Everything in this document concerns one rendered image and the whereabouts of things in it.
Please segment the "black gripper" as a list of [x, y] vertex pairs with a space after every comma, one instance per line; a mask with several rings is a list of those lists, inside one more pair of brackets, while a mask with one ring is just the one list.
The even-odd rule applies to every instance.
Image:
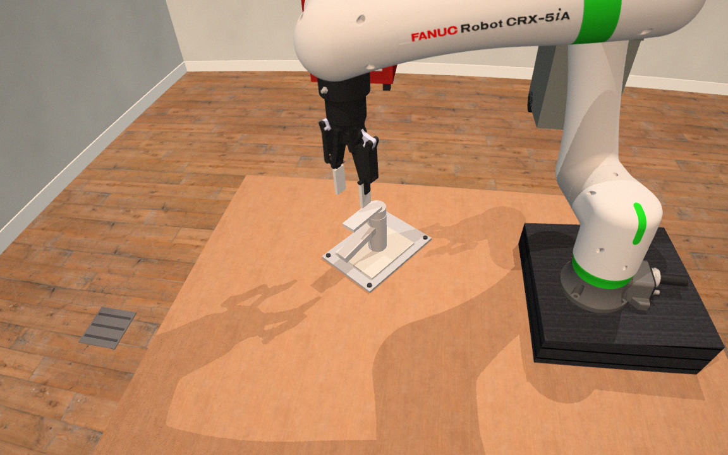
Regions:
[[[348, 103], [325, 100], [325, 111], [326, 118], [318, 124], [322, 132], [324, 161], [326, 164], [331, 164], [331, 168], [333, 168], [335, 194], [338, 195], [346, 190], [346, 174], [342, 163], [344, 163], [344, 152], [348, 146], [348, 150], [355, 160], [356, 173], [360, 179], [356, 183], [359, 185], [360, 207], [363, 209], [372, 202], [370, 184], [379, 177], [377, 159], [379, 138], [377, 136], [372, 138], [367, 133], [365, 126], [366, 97]], [[330, 153], [331, 155], [329, 155]]]

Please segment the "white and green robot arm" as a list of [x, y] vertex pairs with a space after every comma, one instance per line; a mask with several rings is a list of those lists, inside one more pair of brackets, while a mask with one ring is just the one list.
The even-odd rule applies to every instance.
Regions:
[[[629, 40], [669, 35], [706, 0], [305, 0], [294, 49], [321, 98], [370, 93], [370, 73], [471, 50], [568, 44], [557, 184], [580, 227], [559, 283], [592, 313], [650, 307], [659, 283], [687, 287], [643, 261], [664, 211], [619, 163], [619, 106]], [[364, 75], [362, 75], [364, 74]], [[622, 300], [622, 301], [621, 301]]]

